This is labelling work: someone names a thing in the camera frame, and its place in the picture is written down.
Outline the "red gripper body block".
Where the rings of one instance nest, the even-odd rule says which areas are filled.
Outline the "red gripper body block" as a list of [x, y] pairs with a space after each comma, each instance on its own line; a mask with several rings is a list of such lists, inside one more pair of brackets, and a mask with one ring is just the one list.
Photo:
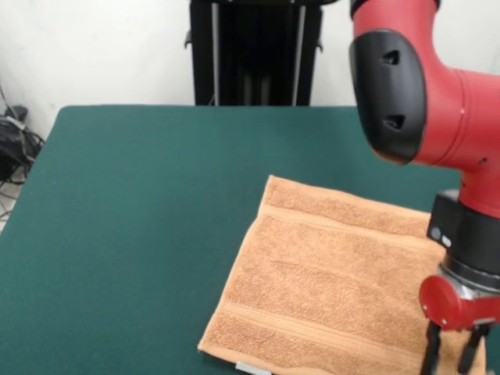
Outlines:
[[444, 330], [499, 323], [499, 295], [473, 290], [444, 274], [422, 282], [419, 301], [426, 318]]

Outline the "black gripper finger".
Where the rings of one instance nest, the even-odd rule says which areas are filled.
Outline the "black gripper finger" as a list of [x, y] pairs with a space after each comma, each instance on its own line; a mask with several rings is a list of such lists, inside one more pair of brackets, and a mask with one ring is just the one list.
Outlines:
[[441, 322], [429, 321], [426, 332], [427, 346], [420, 367], [420, 375], [435, 375], [437, 373], [441, 347], [441, 330]]
[[458, 374], [468, 374], [475, 360], [480, 341], [487, 338], [491, 330], [490, 324], [482, 324], [471, 330], [470, 337], [464, 345], [457, 366]]

